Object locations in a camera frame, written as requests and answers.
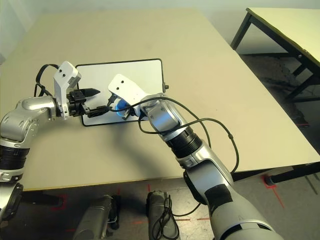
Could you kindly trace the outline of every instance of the white tray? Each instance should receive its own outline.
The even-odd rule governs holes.
[[[79,64],[76,68],[81,74],[81,80],[78,83],[79,89],[93,88],[101,91],[101,93],[89,97],[85,102],[90,109],[107,105],[108,98],[111,96],[111,93],[108,91],[108,85],[116,74],[122,74],[136,82],[146,93],[157,94],[164,91],[162,62],[160,59]],[[112,106],[115,107],[118,101],[117,99]],[[86,115],[82,116],[82,123],[85,126],[133,122],[137,120],[136,116],[129,116],[125,121],[117,113],[111,111],[92,118],[88,118]]]

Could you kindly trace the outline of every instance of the desk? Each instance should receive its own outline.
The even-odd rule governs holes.
[[[231,47],[237,49],[249,26],[254,24],[301,63],[293,72],[295,76],[305,68],[313,73],[286,100],[294,103],[320,100],[320,97],[296,97],[308,86],[320,85],[320,9],[250,7],[246,10]]]
[[[302,133],[195,9],[112,10],[42,16],[1,66],[1,118],[33,95],[43,64],[162,60],[167,95],[200,118],[222,121],[239,149],[238,171],[320,161]],[[54,69],[42,76],[53,85]],[[181,110],[187,121],[192,117]],[[233,146],[207,123],[215,153],[231,170]],[[143,127],[151,129],[148,122]],[[205,139],[200,125],[194,131]],[[25,163],[25,190],[181,177],[183,169],[156,135],[136,122],[84,127],[80,117],[40,129]]]

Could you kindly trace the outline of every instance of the table top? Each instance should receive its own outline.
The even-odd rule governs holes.
[[[246,10],[320,67],[320,9],[250,7]]]
[[[320,156],[238,54],[195,9],[111,10],[43,15],[1,66],[0,117],[31,97],[44,64],[160,58],[166,94],[200,118],[222,121],[240,154],[238,171],[320,161]],[[42,75],[53,92],[55,69]],[[187,121],[193,120],[181,109]],[[236,162],[224,130],[206,123],[214,152]],[[151,130],[148,122],[142,127]],[[193,130],[206,139],[200,125]],[[26,190],[181,177],[157,135],[136,122],[85,127],[80,117],[47,123],[25,163]]]

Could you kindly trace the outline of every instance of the blue object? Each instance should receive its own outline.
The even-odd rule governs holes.
[[[121,99],[120,101],[118,101],[118,103],[115,105],[115,110],[119,110],[119,109],[124,109],[125,107],[127,107],[129,104]],[[118,114],[118,116],[123,117],[125,115],[125,111],[117,111],[116,114]]]

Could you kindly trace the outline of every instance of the table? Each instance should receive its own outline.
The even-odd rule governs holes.
[[[203,15],[188,8],[43,15],[1,66],[0,116],[33,95],[43,64],[154,58],[162,60],[168,96],[229,128],[240,154],[238,171],[320,160],[238,54]],[[42,75],[50,91],[54,72]],[[217,124],[206,125],[213,150],[231,170],[236,157],[228,136]],[[151,130],[148,122],[142,126]],[[193,129],[205,139],[200,125]],[[43,190],[182,174],[169,147],[140,132],[136,122],[84,127],[75,117],[40,129],[21,183],[25,190]]]
[[[231,47],[237,49],[249,26],[254,24],[301,63],[293,75],[299,75],[306,68],[313,73],[285,98],[286,101],[320,100],[319,96],[296,97],[308,86],[320,85],[320,9],[250,7],[246,10]]]

